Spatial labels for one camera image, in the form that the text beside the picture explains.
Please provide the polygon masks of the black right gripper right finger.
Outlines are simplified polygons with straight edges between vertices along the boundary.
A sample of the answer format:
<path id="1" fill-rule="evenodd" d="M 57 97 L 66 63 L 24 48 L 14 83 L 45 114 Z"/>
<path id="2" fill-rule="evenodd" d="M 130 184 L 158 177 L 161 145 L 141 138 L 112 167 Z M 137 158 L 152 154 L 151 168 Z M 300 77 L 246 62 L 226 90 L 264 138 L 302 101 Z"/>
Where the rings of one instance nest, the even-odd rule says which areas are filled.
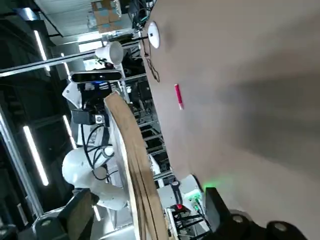
<path id="1" fill-rule="evenodd" d="M 242 213 L 232 213 L 215 187 L 205 189 L 205 215 L 211 231 L 205 240 L 305 240 L 294 225 L 274 220 L 259 226 Z"/>

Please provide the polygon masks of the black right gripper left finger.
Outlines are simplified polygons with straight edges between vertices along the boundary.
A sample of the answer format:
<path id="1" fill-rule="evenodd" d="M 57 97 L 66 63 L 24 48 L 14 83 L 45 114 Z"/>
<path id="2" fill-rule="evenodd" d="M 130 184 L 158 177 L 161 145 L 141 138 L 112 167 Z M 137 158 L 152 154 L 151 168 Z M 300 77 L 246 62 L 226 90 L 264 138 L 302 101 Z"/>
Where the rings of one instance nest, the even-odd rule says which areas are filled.
<path id="1" fill-rule="evenodd" d="M 15 225 L 0 227 L 2 240 L 89 240 L 94 222 L 94 201 L 89 189 L 82 189 L 64 206 L 38 217 L 24 232 Z"/>

